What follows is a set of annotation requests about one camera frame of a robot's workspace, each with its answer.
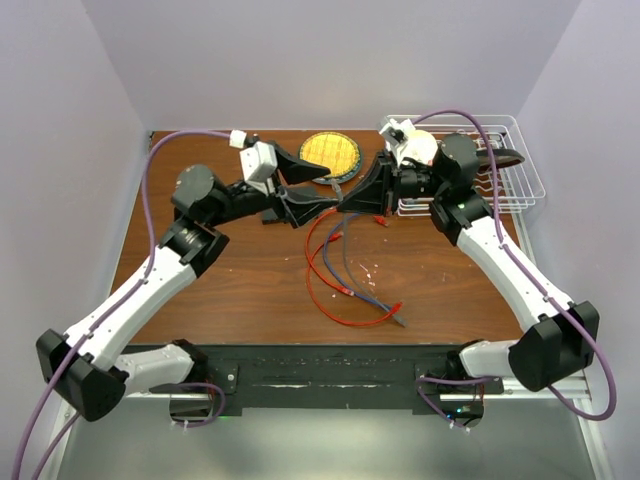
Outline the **black network switch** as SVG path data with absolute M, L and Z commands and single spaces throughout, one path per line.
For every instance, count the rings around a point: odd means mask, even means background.
M 287 214 L 276 211 L 273 208 L 263 211 L 260 214 L 263 225 L 287 224 L 289 222 Z

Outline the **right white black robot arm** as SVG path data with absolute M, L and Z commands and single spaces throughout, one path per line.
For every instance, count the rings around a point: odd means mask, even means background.
M 445 369 L 448 386 L 466 393 L 481 377 L 513 377 L 538 392 L 590 366 L 594 349 L 588 341 L 597 333 L 599 314 L 590 302 L 576 303 L 553 286 L 495 221 L 474 187 L 487 152 L 478 151 L 467 135 L 436 141 L 422 132 L 419 138 L 409 153 L 379 152 L 338 209 L 389 215 L 402 200 L 429 199 L 437 230 L 482 270 L 511 308 L 522 337 L 467 344 Z

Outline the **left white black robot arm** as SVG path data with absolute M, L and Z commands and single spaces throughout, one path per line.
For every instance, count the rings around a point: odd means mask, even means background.
M 229 243 L 217 226 L 271 210 L 298 228 L 336 204 L 293 188 L 328 175 L 328 168 L 256 137 L 233 145 L 240 151 L 242 180 L 226 185 L 202 164 L 183 170 L 171 198 L 174 220 L 151 243 L 139 269 L 65 333 L 48 330 L 37 340 L 45 380 L 85 420 L 103 418 L 132 393 L 165 385 L 185 392 L 205 387 L 208 357 L 186 340 L 136 354 L 124 349 L 164 304 L 216 262 Z

